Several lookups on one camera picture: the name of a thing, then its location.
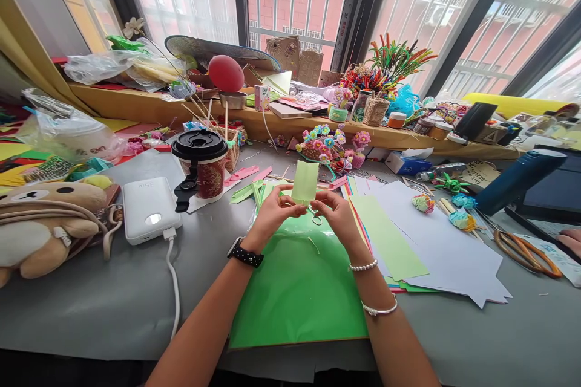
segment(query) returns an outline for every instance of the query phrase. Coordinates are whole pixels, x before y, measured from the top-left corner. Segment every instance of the white flower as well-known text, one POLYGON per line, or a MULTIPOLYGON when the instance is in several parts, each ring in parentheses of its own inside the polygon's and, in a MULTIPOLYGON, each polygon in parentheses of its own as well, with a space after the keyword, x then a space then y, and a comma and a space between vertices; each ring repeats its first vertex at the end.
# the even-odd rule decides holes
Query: white flower
POLYGON ((142 27, 145 25, 145 20, 143 18, 135 19, 131 17, 129 22, 125 23, 125 28, 123 29, 123 36, 127 39, 131 39, 134 34, 140 34, 142 27))

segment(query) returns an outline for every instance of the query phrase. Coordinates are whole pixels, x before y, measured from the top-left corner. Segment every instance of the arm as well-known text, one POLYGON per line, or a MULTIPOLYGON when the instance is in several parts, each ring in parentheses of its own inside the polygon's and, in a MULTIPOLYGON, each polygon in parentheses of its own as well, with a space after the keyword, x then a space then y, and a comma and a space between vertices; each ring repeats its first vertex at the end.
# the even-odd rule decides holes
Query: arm
MULTIPOLYGON (((324 190, 317 192, 317 198, 311 202, 311 206, 317 210, 317 215, 327 219, 347 250, 353 266, 373 262, 373 256, 361 239, 346 200, 324 190)), ((377 267, 353 272, 353 275, 359 296, 366 306, 388 310, 395 305, 395 298, 377 267)), ((365 318, 373 355, 384 385, 393 387, 440 385, 430 361, 399 307, 386 315, 369 316, 365 312, 365 318)))
MULTIPOLYGON (((289 196, 278 197, 291 184, 275 187, 264 200, 240 246, 260 254, 286 218, 306 213, 289 196)), ((232 321, 254 268, 231 258, 210 286, 149 377, 146 387, 205 386, 212 379, 232 321)))

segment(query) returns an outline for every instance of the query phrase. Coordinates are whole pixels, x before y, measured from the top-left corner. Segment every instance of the black lid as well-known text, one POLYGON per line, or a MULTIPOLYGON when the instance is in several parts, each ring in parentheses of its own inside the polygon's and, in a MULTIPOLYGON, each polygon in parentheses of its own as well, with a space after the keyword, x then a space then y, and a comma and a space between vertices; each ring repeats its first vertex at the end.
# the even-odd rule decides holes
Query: black lid
POLYGON ((212 160, 225 155, 228 144, 217 133, 207 130, 190 130, 176 136, 171 152, 184 160, 212 160))

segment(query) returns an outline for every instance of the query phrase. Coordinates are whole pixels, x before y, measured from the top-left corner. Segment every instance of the forearm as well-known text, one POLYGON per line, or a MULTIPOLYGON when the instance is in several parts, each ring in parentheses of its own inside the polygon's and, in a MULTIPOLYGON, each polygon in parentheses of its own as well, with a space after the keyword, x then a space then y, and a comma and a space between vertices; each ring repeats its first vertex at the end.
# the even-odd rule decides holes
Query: forearm
MULTIPOLYGON (((260 253, 264 242, 249 234, 241 246, 260 253)), ((209 384, 253 271, 235 258, 228 261, 163 353, 147 387, 209 384)))
MULTIPOLYGON (((353 266, 373 262, 373 256, 362 240, 347 244, 347 253, 353 266)), ((388 310, 395 305, 379 268, 354 272, 359 296, 363 303, 377 310, 388 310)), ((369 316, 365 313, 369 339, 379 374, 384 385, 389 386, 439 386, 404 312, 398 307, 387 315, 369 316)))

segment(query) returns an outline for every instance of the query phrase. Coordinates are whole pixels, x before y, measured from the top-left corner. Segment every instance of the power bank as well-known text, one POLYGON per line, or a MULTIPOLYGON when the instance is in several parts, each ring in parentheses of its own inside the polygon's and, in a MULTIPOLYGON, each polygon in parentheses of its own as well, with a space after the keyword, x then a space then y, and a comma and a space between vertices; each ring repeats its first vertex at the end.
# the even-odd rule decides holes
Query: power bank
POLYGON ((125 237, 131 245, 161 236, 168 228, 182 226, 167 178, 133 181, 122 190, 125 237))

